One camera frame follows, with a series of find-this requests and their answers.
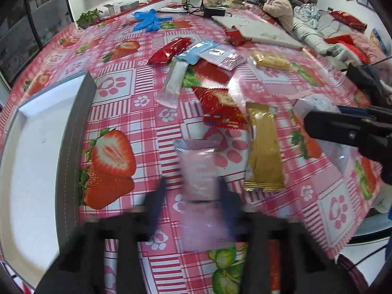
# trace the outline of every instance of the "beige coat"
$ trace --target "beige coat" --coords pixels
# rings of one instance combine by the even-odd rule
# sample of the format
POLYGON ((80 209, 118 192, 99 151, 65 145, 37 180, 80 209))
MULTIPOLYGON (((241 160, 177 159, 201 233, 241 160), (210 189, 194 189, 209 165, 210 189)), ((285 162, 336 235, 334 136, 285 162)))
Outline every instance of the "beige coat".
POLYGON ((268 0, 263 10, 272 17, 276 17, 287 32, 293 30, 293 7, 289 0, 268 0))

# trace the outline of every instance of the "blue glove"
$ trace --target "blue glove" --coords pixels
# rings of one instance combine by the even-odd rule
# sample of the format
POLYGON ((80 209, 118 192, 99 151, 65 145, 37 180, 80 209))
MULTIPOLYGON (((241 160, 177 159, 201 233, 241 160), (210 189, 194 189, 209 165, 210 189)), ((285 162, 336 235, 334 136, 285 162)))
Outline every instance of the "blue glove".
POLYGON ((134 31, 146 29, 146 32, 158 31, 161 27, 162 21, 170 21, 172 17, 157 17, 154 9, 148 12, 135 12, 135 19, 142 20, 142 22, 135 25, 134 31))

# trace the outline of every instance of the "gold wrapper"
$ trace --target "gold wrapper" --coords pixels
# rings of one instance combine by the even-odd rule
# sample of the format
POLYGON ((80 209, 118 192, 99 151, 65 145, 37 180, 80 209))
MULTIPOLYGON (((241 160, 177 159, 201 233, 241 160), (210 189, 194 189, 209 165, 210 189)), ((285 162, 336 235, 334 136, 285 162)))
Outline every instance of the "gold wrapper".
POLYGON ((246 110, 252 129, 252 141, 244 188, 246 191, 282 190, 285 188, 285 178, 273 108, 269 105, 247 103, 246 110))
POLYGON ((252 57, 253 64, 256 66, 265 66, 271 68, 277 68, 279 70, 290 70, 291 64, 286 59, 279 55, 273 55, 270 53, 264 52, 251 52, 250 56, 252 57))

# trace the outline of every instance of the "power adapter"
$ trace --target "power adapter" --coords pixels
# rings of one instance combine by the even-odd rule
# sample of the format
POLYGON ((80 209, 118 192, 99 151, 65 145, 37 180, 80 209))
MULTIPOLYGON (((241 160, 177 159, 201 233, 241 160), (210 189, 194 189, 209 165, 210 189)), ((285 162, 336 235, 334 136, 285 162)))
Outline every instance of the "power adapter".
POLYGON ((204 17, 212 17, 214 15, 225 16, 225 9, 213 6, 204 6, 204 17))

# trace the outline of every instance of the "red snack packet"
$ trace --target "red snack packet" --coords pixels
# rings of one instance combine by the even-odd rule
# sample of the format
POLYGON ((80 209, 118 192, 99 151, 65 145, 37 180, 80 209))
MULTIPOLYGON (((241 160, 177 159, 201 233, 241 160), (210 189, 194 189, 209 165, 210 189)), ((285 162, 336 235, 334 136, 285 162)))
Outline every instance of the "red snack packet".
POLYGON ((241 35, 240 31, 234 25, 230 29, 225 28, 225 33, 229 42, 234 46, 241 46, 247 42, 246 38, 241 35))
POLYGON ((181 54, 192 44, 190 37, 179 37, 166 44, 148 60, 148 64, 160 64, 169 62, 174 55, 181 54))
POLYGON ((248 129, 244 114, 228 94, 227 89, 192 87, 201 103, 203 122, 219 128, 248 129))

